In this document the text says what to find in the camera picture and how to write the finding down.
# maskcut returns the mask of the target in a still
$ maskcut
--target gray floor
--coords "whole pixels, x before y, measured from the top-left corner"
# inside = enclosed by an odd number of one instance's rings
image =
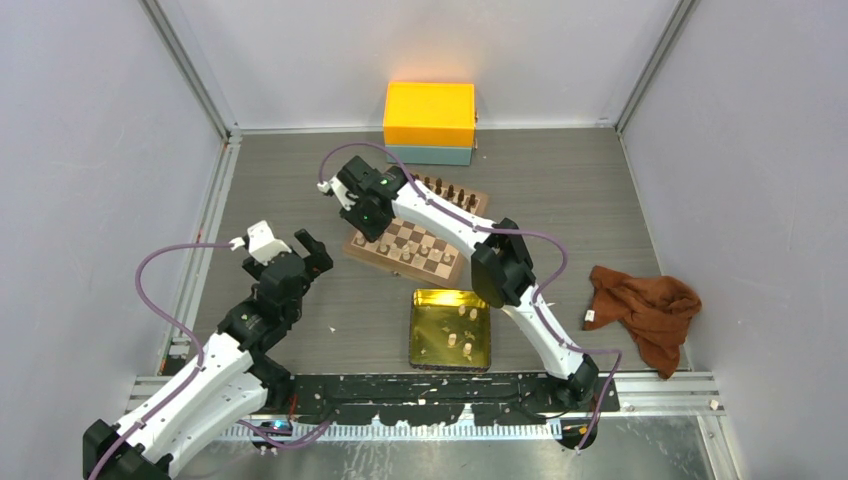
[[[380,133],[254,135],[245,137],[227,199],[219,239],[244,234],[268,220],[278,237],[308,229],[325,242],[335,268],[304,299],[303,318],[270,355],[295,373],[397,373],[407,362],[410,302],[426,284],[393,277],[342,254],[351,228],[338,217],[338,203],[316,190],[318,164],[346,142],[381,141]],[[592,298],[589,272],[604,265],[635,276],[659,268],[624,154],[611,129],[493,130],[478,134],[471,167],[416,166],[425,174],[489,193],[489,218],[508,216],[522,228],[541,230],[569,248],[565,274],[546,291],[568,334],[587,348],[621,348],[623,369],[644,369],[636,346],[619,324],[594,332],[580,329]],[[354,154],[383,169],[379,152],[351,148],[328,164],[332,175]],[[528,239],[537,277],[559,264],[559,252]],[[224,313],[248,292],[240,269],[243,255],[216,252],[195,331],[205,341]],[[470,289],[468,269],[460,288]],[[492,318],[492,370],[540,369],[542,364],[518,327],[501,312]],[[613,358],[595,358],[609,368]]]
[[[602,418],[579,457],[553,440],[320,442],[274,457],[247,442],[213,442],[178,480],[714,478],[694,417]]]

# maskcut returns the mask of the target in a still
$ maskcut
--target white wall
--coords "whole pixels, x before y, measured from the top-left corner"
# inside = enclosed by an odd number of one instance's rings
[[[389,80],[475,83],[481,126],[610,125],[677,0],[179,3],[250,129],[381,125]]]
[[[193,239],[220,140],[137,2],[3,2],[0,27],[0,478],[80,478],[156,366],[135,267]],[[183,265],[145,275],[166,308]]]
[[[701,2],[625,135],[752,478],[844,478],[848,4]]]

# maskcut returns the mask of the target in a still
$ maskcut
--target wood grain surface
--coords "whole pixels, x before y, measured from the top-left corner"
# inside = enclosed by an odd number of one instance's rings
[[[408,364],[412,292],[428,285],[395,277],[342,253],[350,225],[339,218],[335,199],[315,187],[318,164],[332,148],[352,141],[380,143],[382,134],[317,133],[251,135],[243,140],[218,239],[244,235],[265,219],[278,238],[297,244],[306,228],[326,243],[335,268],[320,277],[304,299],[303,318],[269,355],[295,373],[413,372]],[[616,134],[611,129],[490,130],[478,132],[470,167],[416,165],[489,194],[486,217],[505,216],[525,229],[554,235],[569,250],[568,268],[544,293],[565,330],[586,348],[621,348],[623,369],[645,369],[635,344],[618,323],[581,330],[592,299],[589,272],[604,265],[634,276],[659,275],[636,191]],[[342,151],[328,162],[331,176],[353,155],[385,170],[385,155],[367,147]],[[546,278],[559,265],[559,251],[529,238],[535,273]],[[233,305],[248,296],[244,253],[215,252],[195,330],[205,341]],[[463,271],[459,288],[470,289]],[[596,356],[602,369],[614,358]],[[681,368],[686,367],[685,359]],[[518,327],[492,312],[491,371],[541,369],[542,363]]]

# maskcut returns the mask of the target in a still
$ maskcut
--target metal tray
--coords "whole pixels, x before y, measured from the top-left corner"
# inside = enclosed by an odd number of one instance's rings
[[[461,305],[466,307],[464,315],[459,313]],[[456,335],[453,345],[451,334]],[[414,368],[485,372],[492,364],[491,343],[489,305],[474,292],[419,289],[413,294],[409,364]]]

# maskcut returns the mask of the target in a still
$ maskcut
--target brown cloth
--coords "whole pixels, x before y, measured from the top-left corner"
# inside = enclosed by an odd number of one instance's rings
[[[680,363],[680,346],[689,322],[701,311],[701,299],[674,277],[633,278],[626,273],[596,266],[589,275],[595,287],[594,322],[584,330],[596,330],[621,320],[645,363],[669,378]]]

